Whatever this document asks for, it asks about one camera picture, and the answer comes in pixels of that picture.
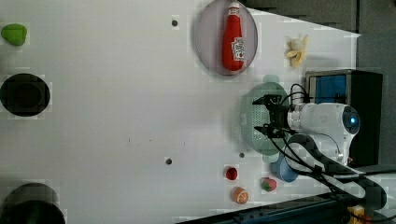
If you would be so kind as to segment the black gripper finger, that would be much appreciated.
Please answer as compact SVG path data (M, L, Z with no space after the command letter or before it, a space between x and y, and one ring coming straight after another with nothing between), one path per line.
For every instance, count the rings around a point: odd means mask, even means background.
M267 133L268 127L266 125L255 126L254 129L257 130L260 133Z
M255 100L252 104L253 105L265 105L265 97Z

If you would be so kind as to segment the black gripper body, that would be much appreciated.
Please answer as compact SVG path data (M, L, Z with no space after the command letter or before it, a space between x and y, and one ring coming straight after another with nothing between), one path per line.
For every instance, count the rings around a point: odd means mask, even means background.
M261 126L268 127L267 133L261 133L268 138L285 138L291 132L287 117L290 110L288 105L283 105L282 96L277 94L265 94L265 108L269 115L269 121Z

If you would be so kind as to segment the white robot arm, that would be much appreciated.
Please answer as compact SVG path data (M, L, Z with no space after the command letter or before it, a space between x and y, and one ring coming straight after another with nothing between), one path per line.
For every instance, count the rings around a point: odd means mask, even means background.
M358 112L350 105L286 105L284 100L279 94L255 99L252 103L264 107L268 121L254 130L267 137L290 169L374 210L387 207L389 187L380 181L382 175L347 166L350 146L361 129Z

